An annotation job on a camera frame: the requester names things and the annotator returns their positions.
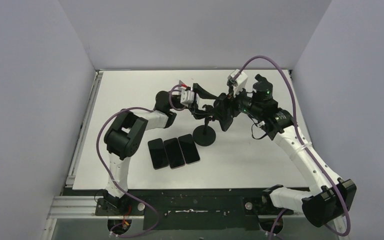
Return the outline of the black tall phone stand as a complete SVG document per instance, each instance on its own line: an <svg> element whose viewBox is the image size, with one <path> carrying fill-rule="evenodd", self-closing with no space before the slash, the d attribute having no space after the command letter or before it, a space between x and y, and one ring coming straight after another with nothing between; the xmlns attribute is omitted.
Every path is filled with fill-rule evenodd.
<svg viewBox="0 0 384 240"><path fill-rule="evenodd" d="M208 147L215 142L216 132L211 126L209 126L209 123L214 121L215 119L212 115L206 116L204 118L204 125L197 126L194 129L192 138L197 145Z"/></svg>

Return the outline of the purple phone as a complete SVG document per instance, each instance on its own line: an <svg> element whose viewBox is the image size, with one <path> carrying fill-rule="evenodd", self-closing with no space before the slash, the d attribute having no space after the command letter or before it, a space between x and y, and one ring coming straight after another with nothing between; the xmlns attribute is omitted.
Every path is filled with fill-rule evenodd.
<svg viewBox="0 0 384 240"><path fill-rule="evenodd" d="M171 169L176 169L186 164L177 138L164 140L163 145Z"/></svg>

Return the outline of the silver phone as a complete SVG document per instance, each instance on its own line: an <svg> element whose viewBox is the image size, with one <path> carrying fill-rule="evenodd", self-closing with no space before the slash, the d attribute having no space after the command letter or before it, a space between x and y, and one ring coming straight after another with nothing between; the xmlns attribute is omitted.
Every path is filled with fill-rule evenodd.
<svg viewBox="0 0 384 240"><path fill-rule="evenodd" d="M187 165L194 164L201 160L195 141L191 134L180 136L178 141L184 161Z"/></svg>

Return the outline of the black phone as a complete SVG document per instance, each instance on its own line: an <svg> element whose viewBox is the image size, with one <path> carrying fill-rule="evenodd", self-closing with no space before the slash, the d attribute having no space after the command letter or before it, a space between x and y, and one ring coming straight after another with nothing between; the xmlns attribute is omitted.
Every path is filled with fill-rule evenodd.
<svg viewBox="0 0 384 240"><path fill-rule="evenodd" d="M223 132L226 132L233 123L233 112L233 100L226 93L221 93L213 103L213 116Z"/></svg>
<svg viewBox="0 0 384 240"><path fill-rule="evenodd" d="M169 165L164 142L161 138L150 140L147 146L154 170L159 170Z"/></svg>

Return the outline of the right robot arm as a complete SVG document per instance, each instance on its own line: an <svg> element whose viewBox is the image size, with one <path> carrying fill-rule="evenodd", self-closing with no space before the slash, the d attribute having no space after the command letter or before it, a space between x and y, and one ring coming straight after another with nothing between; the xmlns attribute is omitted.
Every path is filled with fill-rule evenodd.
<svg viewBox="0 0 384 240"><path fill-rule="evenodd" d="M349 229L356 184L327 166L303 136L294 114L280 108L273 99L273 85L266 80L258 81L251 96L237 82L229 80L227 85L229 90L223 102L227 104L228 119L244 113L257 120L258 127L288 155L309 187L308 191L300 191L275 185L265 191L262 209L269 214L278 209L303 213L315 227L344 217Z"/></svg>

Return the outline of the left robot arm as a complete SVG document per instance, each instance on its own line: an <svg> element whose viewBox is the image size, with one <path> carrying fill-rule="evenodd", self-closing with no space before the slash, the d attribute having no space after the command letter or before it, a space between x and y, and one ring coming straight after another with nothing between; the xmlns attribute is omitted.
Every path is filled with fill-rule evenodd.
<svg viewBox="0 0 384 240"><path fill-rule="evenodd" d="M151 157L155 159L155 169L170 164L167 154L171 150L176 151L181 165L197 162L199 158L196 146L207 147L215 142L216 133L209 126L209 122L216 119L213 107L206 105L204 109L200 109L200 99L216 100L217 96L197 83L192 86L180 83L169 91L158 92L153 109L124 108L111 116L101 127L96 139L96 152L102 161L99 141L103 139L110 156L109 165L104 166L108 173L108 183L103 191L103 198L114 214L125 213L129 199L138 199L128 192L127 180L131 157L139 149L145 131L169 128L176 119L177 111L188 110L195 119L204 120L204 124L195 128L192 134L173 140L150 141L148 146Z"/></svg>

